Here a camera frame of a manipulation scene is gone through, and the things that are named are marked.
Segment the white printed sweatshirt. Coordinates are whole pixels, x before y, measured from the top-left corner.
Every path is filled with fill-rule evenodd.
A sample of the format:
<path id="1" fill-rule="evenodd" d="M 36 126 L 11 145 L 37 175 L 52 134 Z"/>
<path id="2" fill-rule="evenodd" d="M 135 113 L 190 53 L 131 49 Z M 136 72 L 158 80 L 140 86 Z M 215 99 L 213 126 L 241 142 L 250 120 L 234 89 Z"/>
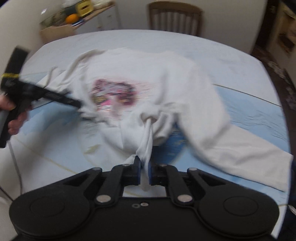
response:
<path id="1" fill-rule="evenodd" d="M 70 93 L 82 102 L 81 116 L 99 123 L 113 165 L 142 163 L 148 190 L 153 146 L 178 125 L 195 154 L 231 175 L 286 192 L 292 155 L 230 121 L 209 77 L 174 52 L 90 50 L 66 70 L 52 68 L 39 86 Z"/>

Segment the small wooden drawer cabinet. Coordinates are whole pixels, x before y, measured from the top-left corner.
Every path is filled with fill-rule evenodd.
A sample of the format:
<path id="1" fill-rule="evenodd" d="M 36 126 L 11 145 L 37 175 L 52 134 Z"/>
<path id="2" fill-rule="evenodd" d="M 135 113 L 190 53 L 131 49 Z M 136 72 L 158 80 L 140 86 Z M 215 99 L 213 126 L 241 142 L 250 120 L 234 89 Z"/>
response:
<path id="1" fill-rule="evenodd" d="M 66 24 L 65 10 L 60 10 L 40 23 L 40 37 L 44 44 L 58 39 L 91 32 L 118 30 L 121 27 L 116 3 L 109 1 L 74 24 Z"/>

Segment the orange fruit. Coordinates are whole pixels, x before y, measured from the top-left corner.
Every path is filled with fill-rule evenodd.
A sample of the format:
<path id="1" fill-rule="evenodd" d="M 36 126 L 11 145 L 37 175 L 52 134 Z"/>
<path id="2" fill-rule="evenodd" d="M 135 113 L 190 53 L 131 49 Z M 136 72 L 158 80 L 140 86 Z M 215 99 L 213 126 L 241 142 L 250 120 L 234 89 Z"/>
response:
<path id="1" fill-rule="evenodd" d="M 76 23 L 76 22 L 78 22 L 79 21 L 79 16 L 77 15 L 77 14 L 71 14 L 71 15 L 69 15 L 69 16 L 67 16 L 66 17 L 66 19 L 65 19 L 65 23 L 66 24 L 74 24 L 74 23 Z"/>

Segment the yellow box appliance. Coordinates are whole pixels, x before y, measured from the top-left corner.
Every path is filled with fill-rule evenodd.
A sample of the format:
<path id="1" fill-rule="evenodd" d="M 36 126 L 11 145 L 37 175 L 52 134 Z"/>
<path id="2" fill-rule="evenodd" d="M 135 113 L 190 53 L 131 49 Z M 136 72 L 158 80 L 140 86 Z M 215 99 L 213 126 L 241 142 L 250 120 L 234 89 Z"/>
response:
<path id="1" fill-rule="evenodd" d="M 90 0 L 80 1 L 75 6 L 76 12 L 79 15 L 79 17 L 85 17 L 86 15 L 89 15 L 93 10 L 93 4 Z"/>

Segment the wooden slat-back chair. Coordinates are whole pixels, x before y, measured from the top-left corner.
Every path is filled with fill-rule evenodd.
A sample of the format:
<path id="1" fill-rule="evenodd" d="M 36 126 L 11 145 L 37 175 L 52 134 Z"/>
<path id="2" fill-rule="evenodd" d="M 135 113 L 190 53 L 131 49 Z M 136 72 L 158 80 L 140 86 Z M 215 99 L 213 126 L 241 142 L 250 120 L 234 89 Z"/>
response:
<path id="1" fill-rule="evenodd" d="M 203 25 L 203 10 L 177 1 L 155 1 L 147 5 L 149 28 L 199 37 Z"/>

